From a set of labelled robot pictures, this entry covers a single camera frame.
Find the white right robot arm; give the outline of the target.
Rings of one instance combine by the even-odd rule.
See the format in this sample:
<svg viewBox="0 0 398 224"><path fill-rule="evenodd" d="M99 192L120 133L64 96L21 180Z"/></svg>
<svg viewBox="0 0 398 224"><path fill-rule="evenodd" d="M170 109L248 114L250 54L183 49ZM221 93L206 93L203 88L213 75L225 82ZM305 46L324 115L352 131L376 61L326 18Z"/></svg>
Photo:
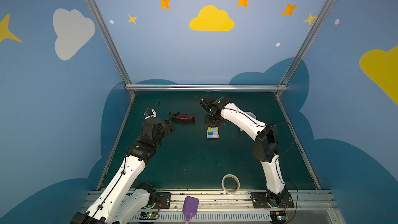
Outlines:
<svg viewBox="0 0 398 224"><path fill-rule="evenodd" d="M201 98L200 105L207 111L206 126L218 128L228 120L252 138L252 153L260 161L266 178L265 202L272 208L294 207L280 169L279 144L274 135L274 125L269 126L251 117L225 97L214 100L206 95Z"/></svg>

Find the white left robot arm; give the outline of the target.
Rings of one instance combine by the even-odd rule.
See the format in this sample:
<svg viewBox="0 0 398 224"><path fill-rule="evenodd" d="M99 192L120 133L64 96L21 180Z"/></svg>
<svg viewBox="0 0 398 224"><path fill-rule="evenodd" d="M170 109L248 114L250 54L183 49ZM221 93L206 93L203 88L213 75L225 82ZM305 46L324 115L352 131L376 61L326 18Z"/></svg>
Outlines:
<svg viewBox="0 0 398 224"><path fill-rule="evenodd" d="M156 187L146 183L137 186L126 198L131 186L156 154L164 137L174 132L171 120L149 117L143 122L141 135L129 146L126 156L111 182L85 211L77 212L72 224L126 224L142 208L156 202Z"/></svg>

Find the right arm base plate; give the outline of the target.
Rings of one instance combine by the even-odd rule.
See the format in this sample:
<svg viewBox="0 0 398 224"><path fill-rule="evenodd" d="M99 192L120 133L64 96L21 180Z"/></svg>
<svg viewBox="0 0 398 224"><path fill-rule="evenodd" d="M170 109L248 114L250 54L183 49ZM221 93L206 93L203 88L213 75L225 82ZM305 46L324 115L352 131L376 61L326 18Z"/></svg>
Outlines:
<svg viewBox="0 0 398 224"><path fill-rule="evenodd" d="M250 198L254 208L295 208L293 198L287 191L280 194L271 192L251 192Z"/></svg>

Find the lime green wooden block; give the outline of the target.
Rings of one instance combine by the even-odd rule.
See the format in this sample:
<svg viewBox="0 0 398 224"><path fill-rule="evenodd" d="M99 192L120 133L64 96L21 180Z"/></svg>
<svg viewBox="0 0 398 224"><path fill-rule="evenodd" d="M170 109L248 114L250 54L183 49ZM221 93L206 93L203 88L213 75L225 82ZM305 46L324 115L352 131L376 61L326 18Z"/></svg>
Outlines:
<svg viewBox="0 0 398 224"><path fill-rule="evenodd" d="M219 132L219 128L218 127L209 127L208 128L208 132L209 133L218 133Z"/></svg>

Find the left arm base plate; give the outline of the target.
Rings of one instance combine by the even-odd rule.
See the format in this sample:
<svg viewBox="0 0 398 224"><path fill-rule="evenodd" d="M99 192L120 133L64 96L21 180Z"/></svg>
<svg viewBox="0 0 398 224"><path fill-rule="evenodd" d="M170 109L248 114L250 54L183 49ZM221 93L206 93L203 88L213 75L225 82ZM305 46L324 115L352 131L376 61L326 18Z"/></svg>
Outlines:
<svg viewBox="0 0 398 224"><path fill-rule="evenodd" d="M171 193L170 192L157 192L155 202L152 209L169 209L171 205Z"/></svg>

